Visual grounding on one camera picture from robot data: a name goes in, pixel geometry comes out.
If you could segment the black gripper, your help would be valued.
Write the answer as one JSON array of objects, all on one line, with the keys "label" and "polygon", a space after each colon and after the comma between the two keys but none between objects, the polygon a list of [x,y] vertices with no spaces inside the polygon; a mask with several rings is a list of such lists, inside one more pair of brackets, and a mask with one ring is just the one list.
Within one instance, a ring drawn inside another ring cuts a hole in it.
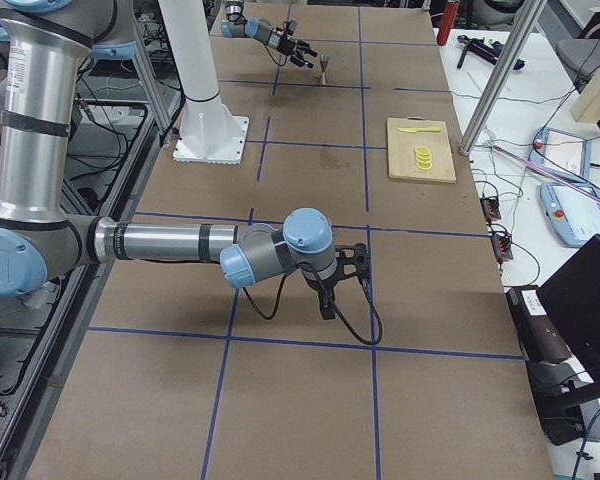
[{"label": "black gripper", "polygon": [[335,310],[333,302],[335,299],[336,285],[343,279],[343,270],[334,259],[324,269],[307,261],[299,263],[299,269],[307,284],[318,293],[319,310],[323,320],[334,320]]},{"label": "black gripper", "polygon": [[297,41],[284,32],[274,31],[271,34],[271,47],[299,68],[313,68],[314,64],[304,58],[303,55],[317,56],[318,53],[305,41]]}]

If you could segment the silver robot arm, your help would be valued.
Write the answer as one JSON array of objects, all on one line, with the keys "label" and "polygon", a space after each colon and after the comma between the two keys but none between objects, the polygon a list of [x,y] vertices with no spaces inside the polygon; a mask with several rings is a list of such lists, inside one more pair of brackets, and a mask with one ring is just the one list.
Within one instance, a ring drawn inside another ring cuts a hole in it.
[{"label": "silver robot arm", "polygon": [[301,39],[295,38],[294,33],[297,22],[293,19],[287,20],[282,27],[274,27],[268,20],[257,17],[247,18],[244,15],[243,1],[226,1],[225,18],[221,21],[221,34],[226,38],[250,38],[262,44],[266,49],[273,49],[282,55],[283,66],[290,60],[299,68],[312,69],[314,64],[305,56],[316,58],[318,53],[311,45]]},{"label": "silver robot arm", "polygon": [[300,271],[321,316],[340,316],[334,289],[346,258],[316,209],[293,211],[280,228],[143,224],[62,209],[79,64],[135,55],[131,2],[5,1],[0,24],[10,41],[0,116],[0,296],[114,260],[216,264],[241,290]]}]

